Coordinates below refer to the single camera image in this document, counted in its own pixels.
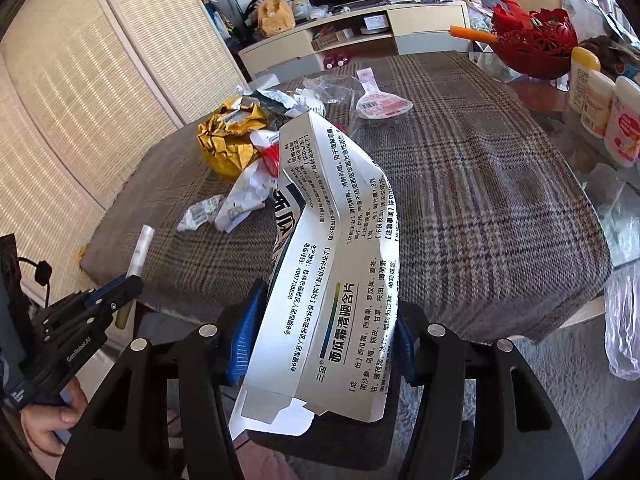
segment yellow bottle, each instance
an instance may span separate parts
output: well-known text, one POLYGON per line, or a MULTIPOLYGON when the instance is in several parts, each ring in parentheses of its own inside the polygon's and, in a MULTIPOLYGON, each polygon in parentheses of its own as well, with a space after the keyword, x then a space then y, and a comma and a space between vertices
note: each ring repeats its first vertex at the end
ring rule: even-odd
POLYGON ((600 71, 600 60, 593 52, 581 46, 571 50, 571 78, 569 79, 569 104, 571 108, 582 113, 587 92, 589 72, 600 71))

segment stuffed toy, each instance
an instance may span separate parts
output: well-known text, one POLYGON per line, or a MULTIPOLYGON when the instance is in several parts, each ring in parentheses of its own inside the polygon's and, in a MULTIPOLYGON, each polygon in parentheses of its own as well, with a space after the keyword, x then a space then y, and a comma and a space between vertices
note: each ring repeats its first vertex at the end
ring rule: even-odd
POLYGON ((264 0, 258 6, 258 28, 267 38, 295 26, 293 10, 285 0, 264 0))

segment plaid tablecloth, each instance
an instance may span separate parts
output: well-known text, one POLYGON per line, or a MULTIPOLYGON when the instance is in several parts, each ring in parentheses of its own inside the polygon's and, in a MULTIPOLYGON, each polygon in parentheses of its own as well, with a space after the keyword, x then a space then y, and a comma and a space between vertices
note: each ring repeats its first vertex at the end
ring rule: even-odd
MULTIPOLYGON (((465 338, 540 339, 602 289, 611 262, 598 219, 526 110, 459 53, 388 57, 336 73, 366 66, 381 89, 414 103, 402 118, 357 136, 396 195, 401 299, 465 338)), ((329 106, 328 118, 345 124, 345 108, 329 106)), ((275 226, 268 203, 231 234, 213 225, 175 231, 188 206, 230 189, 204 164, 196 129, 190 124, 149 150, 81 266, 99 283, 126 271, 148 223, 156 237, 143 300, 213 320, 257 276, 268 277, 275 226)))

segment bamboo blind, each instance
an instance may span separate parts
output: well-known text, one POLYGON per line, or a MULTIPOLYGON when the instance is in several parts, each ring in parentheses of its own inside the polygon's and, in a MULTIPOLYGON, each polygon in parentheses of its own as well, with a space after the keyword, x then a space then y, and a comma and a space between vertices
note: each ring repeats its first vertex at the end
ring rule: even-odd
POLYGON ((199 0, 108 0, 186 123, 237 94, 235 63, 199 0))
POLYGON ((35 124, 105 208, 175 131, 97 0, 27 0, 0 52, 35 124))
MULTIPOLYGON (((104 210, 47 149, 0 59, 0 234, 15 233, 18 254, 53 267, 52 302, 95 286, 78 266, 79 253, 104 210)), ((28 287, 33 269, 21 266, 28 287)))

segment red plastic cap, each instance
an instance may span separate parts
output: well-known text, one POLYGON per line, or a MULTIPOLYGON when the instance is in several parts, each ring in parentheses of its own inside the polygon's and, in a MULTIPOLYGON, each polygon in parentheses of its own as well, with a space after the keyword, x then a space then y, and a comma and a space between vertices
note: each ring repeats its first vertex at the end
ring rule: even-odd
POLYGON ((262 150, 262 160, 271 176, 277 178, 280 169, 280 145, 274 144, 262 150))

